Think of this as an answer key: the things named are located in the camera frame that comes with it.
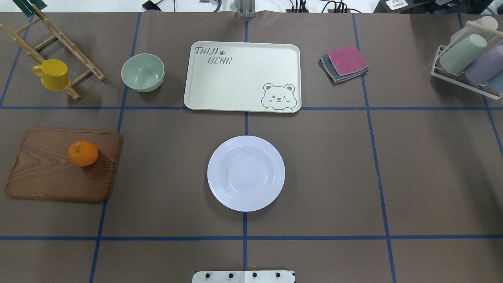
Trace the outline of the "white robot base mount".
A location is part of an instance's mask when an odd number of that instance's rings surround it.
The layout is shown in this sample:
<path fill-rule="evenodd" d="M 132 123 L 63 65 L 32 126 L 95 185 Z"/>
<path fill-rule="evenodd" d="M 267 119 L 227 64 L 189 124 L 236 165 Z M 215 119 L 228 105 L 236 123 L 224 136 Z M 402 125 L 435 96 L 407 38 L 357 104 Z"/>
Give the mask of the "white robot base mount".
<path fill-rule="evenodd" d="M 196 272 L 192 283 L 295 283 L 290 270 L 225 270 Z"/>

